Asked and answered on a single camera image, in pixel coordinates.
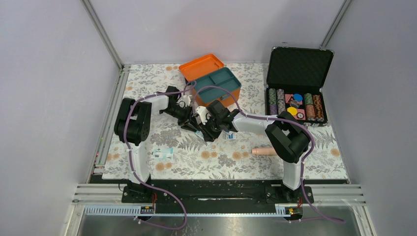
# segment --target table surface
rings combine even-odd
[[[182,89],[184,77],[179,64],[132,65],[123,97],[138,99],[171,85]],[[249,113],[265,114],[265,78],[268,64],[230,63],[225,65],[242,83],[239,105]],[[308,127],[316,145],[305,161],[305,178],[342,179],[347,173],[331,125]],[[235,140],[224,135],[212,143],[181,129],[177,119],[167,114],[151,117],[146,140],[152,179],[282,179],[283,161],[278,156],[252,155],[254,147],[271,147],[266,136],[238,132]],[[172,161],[151,157],[154,148],[174,148]],[[113,134],[103,179],[128,178],[126,146]]]

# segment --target orange lid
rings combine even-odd
[[[224,64],[213,54],[194,59],[186,64],[180,65],[179,70],[187,81],[196,80],[213,71],[223,68]]]

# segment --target blue disc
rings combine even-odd
[[[298,93],[294,94],[294,100],[297,102],[301,102],[302,101],[302,96],[299,95]]]

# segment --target stack of poker chips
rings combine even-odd
[[[305,112],[307,115],[307,120],[315,121],[316,113],[314,112],[313,96],[311,96],[311,93],[304,94],[304,101],[305,101]]]
[[[276,100],[278,105],[278,115],[285,111],[285,96],[284,90],[278,89],[276,91]]]
[[[276,91],[274,88],[268,90],[268,104],[269,104],[269,114],[276,115]]]
[[[325,115],[322,107],[320,95],[313,95],[313,104],[316,112],[316,121],[325,121]]]

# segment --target black case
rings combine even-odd
[[[272,48],[269,59],[267,89],[265,91],[265,113],[269,115],[268,89],[283,89],[285,93],[320,95],[325,121],[299,120],[304,125],[325,126],[328,124],[326,107],[322,95],[334,52],[322,49],[307,48]]]

